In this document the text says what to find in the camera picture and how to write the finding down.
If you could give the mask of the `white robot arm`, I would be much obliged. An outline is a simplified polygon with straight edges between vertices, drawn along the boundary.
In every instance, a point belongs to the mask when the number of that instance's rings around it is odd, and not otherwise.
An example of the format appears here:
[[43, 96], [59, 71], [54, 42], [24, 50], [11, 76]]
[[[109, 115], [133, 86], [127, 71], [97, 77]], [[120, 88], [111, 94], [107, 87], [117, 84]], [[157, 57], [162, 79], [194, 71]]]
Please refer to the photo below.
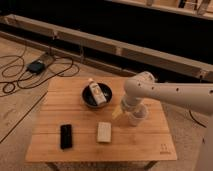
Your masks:
[[210, 117], [194, 171], [213, 171], [213, 83], [156, 83], [150, 72], [129, 77], [123, 84], [121, 113], [137, 108], [143, 98], [155, 99]]

